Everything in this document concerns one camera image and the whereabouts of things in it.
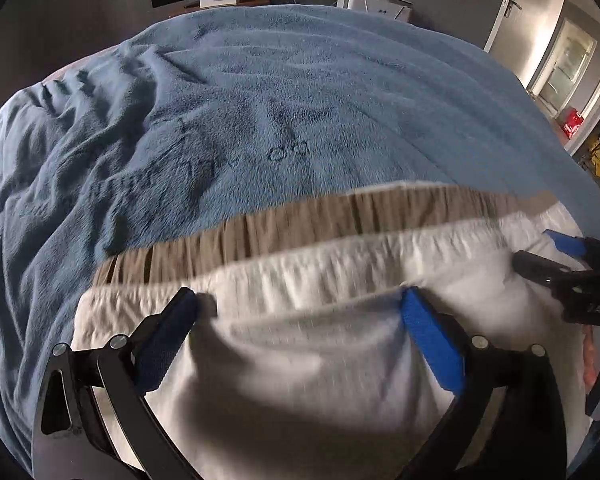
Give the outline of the right hand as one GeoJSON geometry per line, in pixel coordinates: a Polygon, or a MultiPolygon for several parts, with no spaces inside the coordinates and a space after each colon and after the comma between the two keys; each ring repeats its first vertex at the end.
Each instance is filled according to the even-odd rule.
{"type": "Polygon", "coordinates": [[[582,327],[583,332],[583,383],[587,392],[593,388],[597,372],[595,368],[595,359],[597,351],[594,347],[593,329],[591,326],[582,327]]]}

